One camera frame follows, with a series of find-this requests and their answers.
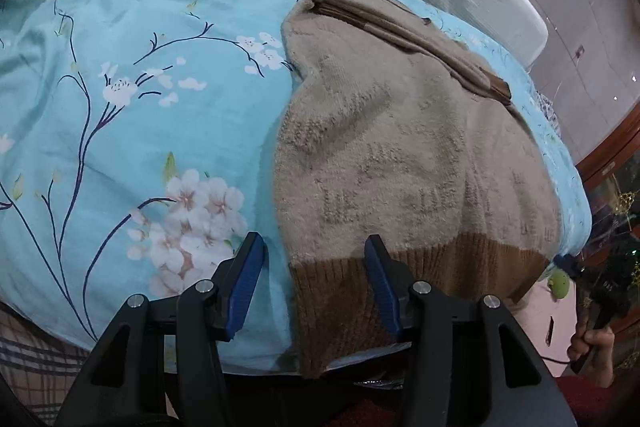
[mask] brown ribbed hem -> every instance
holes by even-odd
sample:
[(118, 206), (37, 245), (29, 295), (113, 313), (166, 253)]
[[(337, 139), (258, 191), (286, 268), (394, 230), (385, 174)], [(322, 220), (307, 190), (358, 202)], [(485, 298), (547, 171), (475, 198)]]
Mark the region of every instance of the brown ribbed hem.
[[(448, 295), (487, 293), (518, 301), (548, 261), (533, 250), (502, 245), (481, 233), (462, 233), (448, 245), (390, 252), (414, 277)], [(298, 308), (300, 371), (317, 378), (335, 359), (392, 343), (378, 318), (363, 258), (292, 264)]]

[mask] fuzzy knit sweater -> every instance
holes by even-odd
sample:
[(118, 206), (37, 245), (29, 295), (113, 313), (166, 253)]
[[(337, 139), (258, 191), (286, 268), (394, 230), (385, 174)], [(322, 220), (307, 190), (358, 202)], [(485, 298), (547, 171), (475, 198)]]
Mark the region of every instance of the fuzzy knit sweater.
[(416, 279), (519, 299), (558, 246), (558, 200), (508, 84), (396, 0), (299, 0), (282, 25), (303, 84), (274, 198), (303, 375), (392, 342), (364, 269), (379, 233)]

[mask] white flower print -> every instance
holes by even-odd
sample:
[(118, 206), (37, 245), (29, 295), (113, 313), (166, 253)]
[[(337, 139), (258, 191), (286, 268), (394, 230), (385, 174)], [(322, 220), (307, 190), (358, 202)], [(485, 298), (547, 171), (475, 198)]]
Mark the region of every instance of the white flower print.
[(196, 282), (201, 281), (202, 279), (211, 279), (211, 276), (215, 271), (216, 268), (213, 266), (207, 270), (200, 270), (198, 268), (191, 268), (190, 270), (187, 270), (183, 277), (185, 289), (190, 288)]
[(240, 47), (249, 53), (257, 53), (264, 49), (264, 46), (260, 42), (256, 42), (254, 37), (245, 37), (244, 35), (238, 35), (236, 41), (240, 44)]
[(569, 210), (569, 226), (567, 227), (569, 235), (574, 235), (575, 232), (575, 218), (572, 210)]
[(466, 36), (466, 38), (467, 38), (467, 40), (468, 40), (469, 42), (471, 42), (473, 45), (475, 45), (475, 46), (482, 46), (482, 42), (480, 41), (480, 39), (479, 39), (477, 36), (473, 35), (473, 33), (471, 33), (471, 34), (467, 35), (467, 36)]
[(222, 178), (212, 178), (205, 183), (209, 198), (206, 209), (212, 216), (222, 214), (233, 233), (244, 237), (247, 225), (239, 212), (244, 203), (244, 194), (235, 187), (227, 187)]
[(103, 77), (105, 74), (107, 78), (113, 78), (113, 75), (118, 71), (117, 64), (111, 64), (110, 62), (105, 62), (100, 66), (102, 69), (100, 70), (100, 74), (98, 76)]
[(9, 149), (11, 149), (11, 147), (13, 147), (14, 144), (15, 144), (15, 141), (9, 138), (9, 135), (7, 133), (0, 136), (0, 154), (9, 152)]
[(142, 247), (138, 247), (137, 245), (132, 245), (127, 248), (127, 257), (129, 257), (132, 261), (139, 261), (145, 255), (145, 250)]
[(134, 208), (129, 214), (135, 226), (127, 230), (127, 257), (149, 258), (158, 270), (149, 280), (157, 297), (179, 295), (210, 279), (220, 263), (233, 258), (231, 239), (247, 230), (239, 213), (244, 195), (222, 178), (201, 181), (198, 171), (188, 169), (168, 181), (166, 195), (172, 202), (164, 222), (152, 223)]
[(225, 242), (225, 235), (231, 236), (223, 216), (212, 219), (204, 230), (186, 233), (180, 239), (180, 248), (191, 254), (194, 268), (205, 270), (216, 267), (225, 259), (231, 259), (234, 250)]
[(182, 178), (172, 178), (166, 184), (166, 195), (175, 201), (169, 212), (181, 222), (188, 222), (193, 229), (202, 227), (207, 219), (204, 206), (209, 202), (207, 186), (200, 182), (196, 169), (185, 171)]
[(176, 241), (168, 237), (164, 228), (158, 223), (152, 223), (149, 229), (151, 248), (149, 257), (156, 268), (166, 266), (166, 269), (178, 273), (184, 264), (182, 252), (178, 249)]
[(117, 82), (105, 86), (102, 97), (116, 107), (125, 107), (131, 103), (131, 97), (138, 92), (138, 86), (126, 76)]
[(160, 82), (162, 87), (166, 89), (172, 89), (174, 87), (174, 83), (171, 81), (171, 76), (164, 73), (164, 70), (159, 68), (149, 68), (145, 70), (145, 73), (149, 76), (153, 76), (158, 82)]
[(284, 60), (276, 50), (264, 50), (255, 54), (254, 59), (261, 66), (268, 66), (270, 70), (279, 70)]
[(258, 33), (258, 36), (260, 37), (260, 40), (262, 42), (264, 42), (265, 44), (273, 46), (274, 48), (281, 48), (282, 47), (282, 42), (280, 42), (275, 37), (271, 37), (271, 35), (269, 35), (268, 33), (261, 32), (261, 33)]
[(161, 74), (160, 76), (156, 76), (158, 82), (160, 82), (162, 87), (166, 87), (166, 89), (171, 89), (174, 87), (174, 83), (171, 81), (171, 77), (168, 74)]
[(149, 68), (148, 70), (145, 70), (145, 73), (149, 76), (160, 76), (161, 74), (164, 74), (164, 70), (159, 68)]
[(184, 80), (180, 80), (178, 82), (178, 86), (182, 89), (193, 89), (194, 91), (201, 91), (205, 87), (207, 87), (206, 82), (198, 82), (195, 78), (185, 78)]
[(169, 270), (160, 270), (160, 279), (167, 288), (176, 294), (184, 290), (184, 280), (177, 273)]
[(144, 241), (145, 233), (140, 229), (129, 229), (127, 230), (127, 235), (131, 238), (132, 241)]
[(137, 208), (132, 208), (129, 214), (131, 215), (131, 219), (136, 225), (144, 227), (145, 225), (149, 224), (149, 220), (146, 219), (146, 216)]
[(161, 98), (158, 101), (160, 107), (171, 107), (172, 103), (178, 102), (178, 95), (174, 92), (169, 93), (168, 96)]

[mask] finger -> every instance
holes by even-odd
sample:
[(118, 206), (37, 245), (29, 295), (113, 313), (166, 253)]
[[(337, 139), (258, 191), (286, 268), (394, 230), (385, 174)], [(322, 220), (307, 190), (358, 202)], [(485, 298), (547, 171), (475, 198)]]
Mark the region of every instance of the finger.
[(582, 339), (572, 339), (571, 348), (576, 353), (580, 353), (581, 355), (586, 355), (591, 349), (591, 346)]
[(598, 346), (600, 348), (613, 349), (613, 344), (616, 340), (611, 327), (606, 327), (602, 330), (590, 330), (584, 334), (584, 341), (592, 346)]
[(579, 337), (584, 335), (584, 332), (587, 330), (587, 324), (589, 322), (589, 314), (582, 314), (580, 316), (580, 320), (575, 325), (575, 334)]
[(585, 336), (593, 344), (593, 366), (610, 367), (613, 365), (613, 344), (616, 336), (611, 331), (611, 328), (587, 331)]
[(570, 347), (566, 350), (566, 355), (572, 362), (575, 362), (580, 358), (580, 353), (578, 353), (573, 347)]

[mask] metal screw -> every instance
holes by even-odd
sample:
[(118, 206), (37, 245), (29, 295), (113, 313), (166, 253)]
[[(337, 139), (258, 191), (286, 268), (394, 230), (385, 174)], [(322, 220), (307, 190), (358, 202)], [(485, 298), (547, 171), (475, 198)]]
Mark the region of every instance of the metal screw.
[(431, 291), (431, 285), (427, 281), (416, 281), (414, 282), (414, 291), (426, 295)]
[(498, 299), (495, 295), (485, 295), (484, 299), (482, 299), (484, 305), (488, 308), (499, 308), (500, 307), (500, 299)]
[(129, 305), (129, 308), (140, 308), (144, 301), (145, 296), (136, 293), (135, 295), (132, 295), (127, 299), (127, 304)]
[(206, 293), (211, 291), (213, 288), (213, 283), (211, 279), (203, 279), (202, 281), (196, 282), (196, 290), (200, 293)]

